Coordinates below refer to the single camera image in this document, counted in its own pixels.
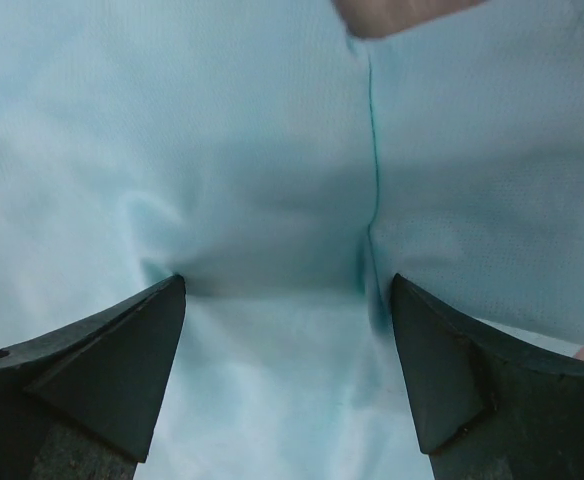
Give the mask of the teal t shirt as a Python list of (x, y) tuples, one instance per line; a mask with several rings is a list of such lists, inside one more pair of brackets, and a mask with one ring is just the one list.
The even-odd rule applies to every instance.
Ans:
[(429, 478), (395, 274), (584, 346), (584, 1), (0, 1), (0, 347), (173, 273), (141, 478)]

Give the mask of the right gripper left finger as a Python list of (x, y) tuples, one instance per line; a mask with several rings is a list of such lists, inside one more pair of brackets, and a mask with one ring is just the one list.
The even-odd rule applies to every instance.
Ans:
[(131, 479), (146, 461), (186, 310), (179, 275), (0, 349), (0, 479)]

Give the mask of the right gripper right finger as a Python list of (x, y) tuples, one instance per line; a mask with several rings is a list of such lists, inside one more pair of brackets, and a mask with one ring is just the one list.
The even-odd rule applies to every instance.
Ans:
[(401, 275), (395, 343), (437, 479), (584, 479), (584, 361), (467, 316)]

